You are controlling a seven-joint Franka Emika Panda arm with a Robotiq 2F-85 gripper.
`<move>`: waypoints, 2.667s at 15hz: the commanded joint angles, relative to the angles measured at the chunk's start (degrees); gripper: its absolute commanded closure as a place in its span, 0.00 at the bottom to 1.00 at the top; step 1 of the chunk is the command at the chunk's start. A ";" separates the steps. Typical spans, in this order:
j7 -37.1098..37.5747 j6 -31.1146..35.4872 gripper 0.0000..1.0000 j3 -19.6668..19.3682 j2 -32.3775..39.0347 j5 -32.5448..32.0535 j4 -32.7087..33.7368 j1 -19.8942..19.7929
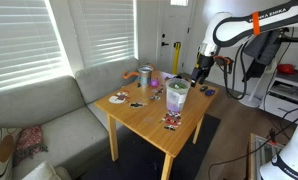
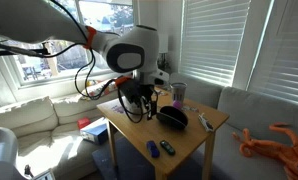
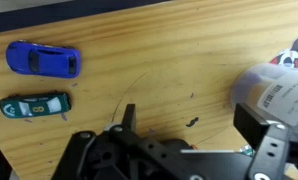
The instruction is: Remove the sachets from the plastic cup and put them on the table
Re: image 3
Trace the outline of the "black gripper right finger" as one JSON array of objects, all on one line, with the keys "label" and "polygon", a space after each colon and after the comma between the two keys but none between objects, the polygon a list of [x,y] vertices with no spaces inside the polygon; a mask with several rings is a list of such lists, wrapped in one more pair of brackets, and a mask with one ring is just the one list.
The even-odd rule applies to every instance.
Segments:
[{"label": "black gripper right finger", "polygon": [[253,149],[261,144],[269,126],[262,116],[243,103],[235,107],[233,125]]}]

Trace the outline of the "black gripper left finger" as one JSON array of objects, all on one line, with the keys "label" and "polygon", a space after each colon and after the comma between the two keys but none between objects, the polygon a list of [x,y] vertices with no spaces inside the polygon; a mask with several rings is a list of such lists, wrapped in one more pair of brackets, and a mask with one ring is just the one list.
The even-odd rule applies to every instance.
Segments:
[{"label": "black gripper left finger", "polygon": [[123,115],[121,124],[130,129],[131,131],[136,130],[136,105],[127,104]]}]

